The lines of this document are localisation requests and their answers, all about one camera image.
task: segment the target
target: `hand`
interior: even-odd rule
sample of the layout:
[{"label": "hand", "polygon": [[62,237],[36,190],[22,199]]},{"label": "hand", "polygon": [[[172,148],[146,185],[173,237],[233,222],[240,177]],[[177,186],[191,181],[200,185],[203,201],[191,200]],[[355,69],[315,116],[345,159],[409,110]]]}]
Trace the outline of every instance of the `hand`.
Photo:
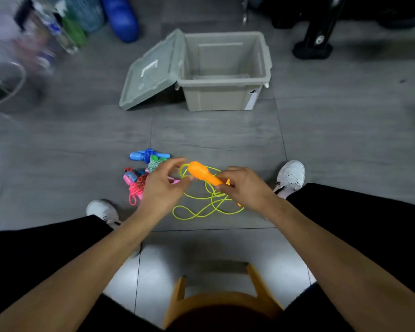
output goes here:
[{"label": "hand", "polygon": [[249,168],[230,166],[216,177],[223,182],[229,179],[231,184],[221,184],[216,187],[217,191],[228,194],[245,208],[261,213],[267,205],[276,200],[277,196],[270,187]]},{"label": "hand", "polygon": [[186,162],[186,158],[170,158],[162,162],[146,178],[143,199],[138,210],[152,213],[161,220],[180,200],[194,177],[183,178],[177,184],[171,184],[168,176],[174,168],[179,168]]}]

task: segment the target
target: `storage bin lid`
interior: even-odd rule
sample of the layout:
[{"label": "storage bin lid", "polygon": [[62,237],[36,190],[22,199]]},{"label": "storage bin lid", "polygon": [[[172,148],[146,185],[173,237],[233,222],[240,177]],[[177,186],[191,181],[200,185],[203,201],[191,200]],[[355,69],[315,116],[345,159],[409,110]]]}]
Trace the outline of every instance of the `storage bin lid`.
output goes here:
[{"label": "storage bin lid", "polygon": [[184,63],[186,41],[176,29],[129,67],[119,105],[125,111],[177,81]]}]

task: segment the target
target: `person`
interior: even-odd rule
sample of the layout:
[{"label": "person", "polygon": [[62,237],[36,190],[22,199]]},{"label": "person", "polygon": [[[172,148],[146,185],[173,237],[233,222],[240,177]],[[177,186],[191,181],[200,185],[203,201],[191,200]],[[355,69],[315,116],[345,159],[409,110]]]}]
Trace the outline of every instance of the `person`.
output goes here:
[{"label": "person", "polygon": [[[0,331],[159,330],[102,291],[188,188],[192,178],[167,179],[185,161],[160,164],[115,230],[115,209],[93,201],[84,218],[0,232]],[[247,168],[217,177],[231,181],[218,190],[274,223],[317,280],[280,316],[284,330],[415,331],[415,205],[303,187],[298,161],[281,169],[274,191]]]}]

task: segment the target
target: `wooden stool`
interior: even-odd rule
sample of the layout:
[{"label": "wooden stool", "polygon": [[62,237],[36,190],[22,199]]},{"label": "wooden stool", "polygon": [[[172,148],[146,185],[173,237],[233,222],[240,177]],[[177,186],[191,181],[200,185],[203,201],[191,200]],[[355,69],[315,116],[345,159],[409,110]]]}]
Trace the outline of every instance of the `wooden stool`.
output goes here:
[{"label": "wooden stool", "polygon": [[284,310],[282,305],[271,294],[255,267],[249,263],[246,268],[257,293],[256,297],[246,293],[230,291],[200,293],[185,299],[186,278],[180,277],[172,292],[168,311],[163,322],[163,329],[167,329],[178,317],[189,311],[209,306],[218,307],[220,305],[250,309],[271,320],[276,320]]}]

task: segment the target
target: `sneaker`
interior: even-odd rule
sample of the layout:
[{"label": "sneaker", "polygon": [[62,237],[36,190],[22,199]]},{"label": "sneaker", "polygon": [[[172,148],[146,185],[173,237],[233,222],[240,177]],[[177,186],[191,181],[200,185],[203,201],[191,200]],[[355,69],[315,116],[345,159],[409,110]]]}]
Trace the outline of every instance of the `sneaker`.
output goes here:
[{"label": "sneaker", "polygon": [[114,206],[107,201],[94,200],[86,207],[87,216],[97,216],[113,229],[118,228],[122,223],[119,220],[119,214]]},{"label": "sneaker", "polygon": [[273,189],[275,194],[278,194],[286,187],[298,191],[304,184],[304,175],[306,170],[303,163],[300,161],[289,161],[283,165],[277,176],[277,184]]}]

